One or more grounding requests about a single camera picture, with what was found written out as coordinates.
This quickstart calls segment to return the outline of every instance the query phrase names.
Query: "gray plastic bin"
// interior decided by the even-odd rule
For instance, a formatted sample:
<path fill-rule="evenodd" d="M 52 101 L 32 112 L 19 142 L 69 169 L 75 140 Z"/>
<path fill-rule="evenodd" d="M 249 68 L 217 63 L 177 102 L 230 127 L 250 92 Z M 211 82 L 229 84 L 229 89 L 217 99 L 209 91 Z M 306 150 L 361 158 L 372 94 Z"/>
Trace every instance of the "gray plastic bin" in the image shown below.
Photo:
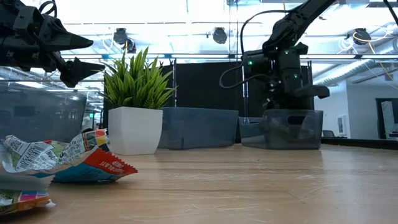
<path fill-rule="evenodd" d="M 239 117 L 242 145 L 263 149 L 319 149 L 323 111 L 267 110 L 262 118 Z"/>
<path fill-rule="evenodd" d="M 232 146 L 238 111 L 201 108 L 163 108 L 159 148 L 192 149 Z"/>

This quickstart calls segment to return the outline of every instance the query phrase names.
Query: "light wood tabletop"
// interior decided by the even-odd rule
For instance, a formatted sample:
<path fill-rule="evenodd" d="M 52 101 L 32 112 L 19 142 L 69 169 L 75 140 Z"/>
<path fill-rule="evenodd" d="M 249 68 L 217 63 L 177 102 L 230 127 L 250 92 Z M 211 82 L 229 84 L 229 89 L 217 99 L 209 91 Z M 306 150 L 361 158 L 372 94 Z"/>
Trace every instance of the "light wood tabletop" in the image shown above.
<path fill-rule="evenodd" d="M 0 223 L 398 223 L 398 151 L 237 145 L 121 157 L 139 173 L 51 184 L 55 208 Z"/>

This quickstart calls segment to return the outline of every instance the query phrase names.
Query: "potted plant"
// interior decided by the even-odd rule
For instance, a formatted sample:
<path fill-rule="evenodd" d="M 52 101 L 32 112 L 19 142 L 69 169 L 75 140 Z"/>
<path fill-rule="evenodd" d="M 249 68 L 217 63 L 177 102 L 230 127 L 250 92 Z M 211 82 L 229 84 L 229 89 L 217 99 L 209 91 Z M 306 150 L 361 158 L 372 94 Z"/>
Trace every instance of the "potted plant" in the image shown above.
<path fill-rule="evenodd" d="M 167 88 L 172 72 L 162 73 L 158 59 L 148 64 L 148 48 L 126 63 L 115 60 L 104 72 L 104 98 L 110 104 L 109 140 L 116 154 L 139 155 L 155 153 L 162 132 L 163 111 L 174 88 Z"/>

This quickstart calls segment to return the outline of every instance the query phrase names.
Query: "white flower pot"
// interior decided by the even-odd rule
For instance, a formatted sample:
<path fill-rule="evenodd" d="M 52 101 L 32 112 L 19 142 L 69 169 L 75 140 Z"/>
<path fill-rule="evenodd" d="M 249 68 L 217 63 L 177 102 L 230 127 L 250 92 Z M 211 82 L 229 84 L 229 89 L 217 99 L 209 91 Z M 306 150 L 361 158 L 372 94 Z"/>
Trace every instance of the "white flower pot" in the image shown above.
<path fill-rule="evenodd" d="M 129 107 L 110 110 L 110 150 L 122 155 L 154 154 L 162 133 L 162 119 L 162 110 Z"/>

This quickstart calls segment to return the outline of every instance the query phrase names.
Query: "black wire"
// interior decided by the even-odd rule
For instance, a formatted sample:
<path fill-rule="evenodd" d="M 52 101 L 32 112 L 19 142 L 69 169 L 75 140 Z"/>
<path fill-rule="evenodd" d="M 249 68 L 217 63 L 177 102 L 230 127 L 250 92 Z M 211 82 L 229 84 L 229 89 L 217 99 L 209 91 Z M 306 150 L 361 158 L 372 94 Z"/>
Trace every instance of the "black wire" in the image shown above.
<path fill-rule="evenodd" d="M 250 17 L 248 20 L 246 20 L 246 21 L 244 22 L 244 24 L 243 24 L 243 26 L 242 26 L 242 28 L 241 28 L 241 53 L 242 53 L 242 55 L 243 55 L 243 53 L 244 53 L 244 47 L 243 47 L 243 29 L 244 29 L 244 27 L 246 27 L 246 25 L 247 25 L 253 18 L 255 18 L 256 16 L 261 15 L 261 14 L 266 14 L 266 13 L 274 13 L 274 12 L 285 13 L 285 12 L 290 12 L 290 10 L 268 10 L 268 11 L 259 12 L 259 13 L 257 13 L 256 15 Z M 221 74 L 221 76 L 220 76 L 220 87 L 222 87 L 222 88 L 224 88 L 224 89 L 232 89 L 232 88 L 235 88 L 235 87 L 239 86 L 240 84 L 243 84 L 243 83 L 248 82 L 249 80 L 252 80 L 253 78 L 257 78 L 257 77 L 267 77 L 267 78 L 269 78 L 269 76 L 267 76 L 267 75 L 258 74 L 258 75 L 254 75 L 254 76 L 252 76 L 252 77 L 250 77 L 250 78 L 247 78 L 247 79 L 245 79 L 245 80 L 243 80 L 243 81 L 241 81 L 241 82 L 238 82 L 237 84 L 234 84 L 234 85 L 231 85 L 231 86 L 224 86 L 224 85 L 223 85 L 223 77 L 224 77 L 224 75 L 227 74 L 228 72 L 237 70 L 237 69 L 242 68 L 242 67 L 243 67 L 243 59 L 242 59 L 241 64 L 238 65 L 237 67 L 230 68 L 230 69 L 228 69 L 227 71 L 223 72 L 223 74 Z"/>
<path fill-rule="evenodd" d="M 394 10 L 392 9 L 390 3 L 388 2 L 388 0 L 383 0 L 384 3 L 386 4 L 386 6 L 388 7 L 388 10 L 390 10 L 391 15 L 393 16 L 394 20 L 396 21 L 396 24 L 398 25 L 398 17 L 397 14 L 394 12 Z"/>
<path fill-rule="evenodd" d="M 51 1 L 46 1 L 44 2 L 40 7 L 39 7 L 39 11 L 40 13 L 42 13 L 42 11 L 44 10 L 44 8 L 46 6 L 48 6 L 49 4 L 52 4 L 52 7 L 50 10 L 48 10 L 47 12 L 45 12 L 44 14 L 49 15 L 51 12 L 54 12 L 54 18 L 57 18 L 58 16 L 58 9 L 57 9 L 57 4 L 55 3 L 55 0 L 51 0 Z"/>

